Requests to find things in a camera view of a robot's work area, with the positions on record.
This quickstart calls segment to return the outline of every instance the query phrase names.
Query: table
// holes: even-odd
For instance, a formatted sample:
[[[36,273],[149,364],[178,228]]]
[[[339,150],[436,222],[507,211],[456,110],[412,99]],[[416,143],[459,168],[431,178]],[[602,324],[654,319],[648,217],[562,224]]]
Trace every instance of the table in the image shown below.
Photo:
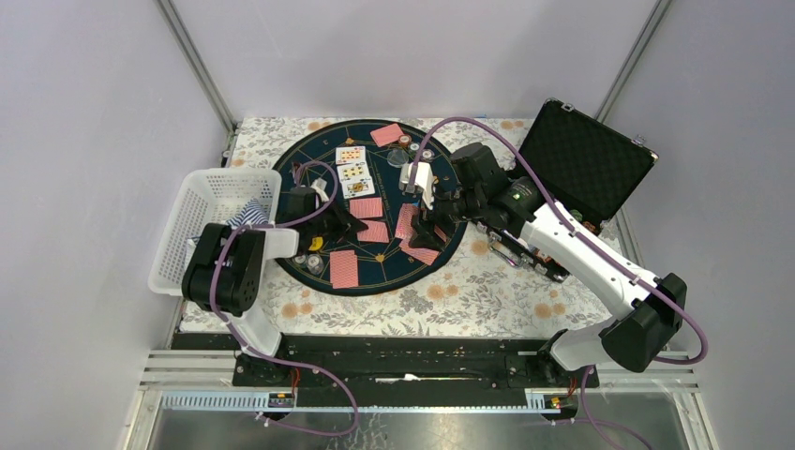
[[[236,167],[270,168],[309,132],[343,118],[261,118],[243,121],[232,153]],[[441,119],[393,119],[427,130]],[[532,120],[482,119],[514,145],[524,140]],[[435,135],[451,152],[467,143],[491,147],[505,167],[511,153],[483,130],[450,124]],[[600,237],[621,251],[610,223]],[[486,236],[469,225],[456,254],[434,274],[402,289],[378,295],[340,297],[315,292],[271,263],[265,273],[264,310],[284,333],[379,336],[549,338],[562,328],[603,321],[607,309],[573,277],[564,283],[508,266],[488,250]],[[180,332],[225,333],[213,314],[186,302]]]

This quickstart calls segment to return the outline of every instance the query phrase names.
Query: white plastic basket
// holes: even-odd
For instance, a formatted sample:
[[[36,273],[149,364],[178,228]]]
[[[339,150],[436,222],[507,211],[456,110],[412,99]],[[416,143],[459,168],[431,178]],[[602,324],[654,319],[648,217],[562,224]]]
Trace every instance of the white plastic basket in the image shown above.
[[[281,175],[270,169],[207,169],[186,176],[157,247],[149,289],[181,296],[186,240],[200,235],[207,223],[226,223],[251,199],[273,223],[280,189]]]

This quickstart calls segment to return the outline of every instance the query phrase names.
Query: playing card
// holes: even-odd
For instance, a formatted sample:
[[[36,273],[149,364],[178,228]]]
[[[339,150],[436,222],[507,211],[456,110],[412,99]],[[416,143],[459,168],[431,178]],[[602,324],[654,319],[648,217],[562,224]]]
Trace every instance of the playing card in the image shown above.
[[[400,213],[397,215],[397,225],[395,227],[395,237],[398,239],[411,239],[414,231],[412,229],[412,218],[419,214],[420,210],[411,203],[404,203],[400,206]]]
[[[355,288],[359,285],[359,262],[355,251],[332,251],[328,255],[328,263],[334,289]]]
[[[425,265],[432,265],[436,261],[436,257],[439,256],[439,252],[436,250],[409,247],[408,239],[400,241],[400,250]]]
[[[356,199],[351,200],[348,208],[355,218],[379,218],[383,216],[383,203],[381,199]]]
[[[363,176],[342,182],[342,198],[354,199],[375,193],[372,178]]]
[[[400,129],[400,125],[398,124],[392,124],[370,131],[370,136],[372,136],[373,141],[375,141],[375,144],[379,147],[397,141],[402,134],[404,134],[403,130]]]
[[[447,234],[444,234],[442,229],[439,228],[438,226],[433,227],[433,232],[436,233],[436,235],[439,236],[443,241],[447,240]]]
[[[362,220],[367,225],[367,229],[359,232],[357,237],[361,242],[389,242],[389,232],[386,230],[386,224],[376,220]]]
[[[370,170],[366,162],[356,162],[337,166],[337,174],[339,175],[339,181],[348,181],[370,176]]]
[[[337,165],[354,164],[356,162],[367,162],[365,147],[357,145],[355,147],[337,147]]]

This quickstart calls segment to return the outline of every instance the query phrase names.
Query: round poker mat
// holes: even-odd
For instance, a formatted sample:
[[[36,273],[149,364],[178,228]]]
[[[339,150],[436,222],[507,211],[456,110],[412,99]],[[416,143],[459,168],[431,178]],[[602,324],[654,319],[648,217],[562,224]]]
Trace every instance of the round poker mat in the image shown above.
[[[378,119],[361,119],[338,122],[309,134],[301,141],[296,142],[274,164],[273,169],[281,174],[282,187],[280,204],[284,204],[285,194],[293,188],[293,175],[291,170],[294,163],[304,163],[319,160],[328,163],[336,169],[335,159],[337,147],[364,145],[367,149],[367,166],[373,178],[375,195],[359,197],[369,199],[380,197],[383,204],[383,217],[369,218],[368,220],[381,220],[386,222],[389,231],[389,243],[373,242],[324,242],[317,253],[323,259],[323,272],[315,276],[306,267],[295,264],[290,259],[278,259],[277,262],[293,278],[302,282],[316,291],[334,295],[372,295],[385,293],[414,283],[416,280],[435,272],[445,265],[458,248],[461,238],[466,230],[466,224],[461,223],[447,240],[431,266],[417,261],[415,258],[400,250],[400,239],[395,237],[395,226],[398,220],[400,207],[404,203],[418,203],[418,195],[404,194],[398,187],[400,168],[389,165],[386,156],[394,148],[399,148],[397,142],[384,147],[375,144],[370,136],[370,131],[392,125],[395,122]],[[425,131],[398,123],[405,134],[412,137],[413,143],[419,143],[425,136]],[[452,189],[458,183],[458,178],[450,163],[450,152],[437,140],[431,138],[426,149],[433,151],[434,156],[430,161],[434,176],[440,187]],[[322,168],[310,168],[304,171],[302,184],[309,185],[315,178],[321,177],[329,183],[326,192],[330,192],[331,175]],[[342,188],[337,189],[337,200],[345,209],[349,208],[349,201],[342,197]],[[336,250],[354,250],[358,260],[359,286],[349,289],[334,289],[330,281],[329,254]]]

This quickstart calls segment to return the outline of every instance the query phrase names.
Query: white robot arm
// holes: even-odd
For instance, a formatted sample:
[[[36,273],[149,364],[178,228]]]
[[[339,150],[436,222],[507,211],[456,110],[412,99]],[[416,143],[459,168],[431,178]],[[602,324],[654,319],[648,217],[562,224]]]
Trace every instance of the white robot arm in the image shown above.
[[[526,252],[537,248],[554,258],[599,297],[612,317],[582,329],[562,330],[540,353],[553,359],[558,370],[574,371],[606,361],[615,361],[635,372],[645,370],[682,326],[682,317],[638,286],[638,282],[643,280],[656,287],[682,308],[687,289],[684,282],[674,274],[657,277],[595,236],[591,237],[599,249],[625,265],[635,276],[627,278],[577,237],[577,233],[588,235],[591,232],[560,202],[555,205],[574,226],[571,232],[544,201],[532,180],[522,177],[510,181],[483,144],[462,147],[451,160],[461,188],[455,192],[433,192],[433,195],[430,195],[432,173],[427,164],[420,163],[413,185],[415,191],[420,191],[425,206],[424,224],[418,223],[419,228],[476,220],[492,230],[492,234],[498,234],[503,243],[509,239],[514,247]],[[404,167],[400,179],[400,187],[406,191],[408,166]],[[412,245],[433,245],[431,233],[417,228],[416,235],[430,235],[430,240],[413,239]]]

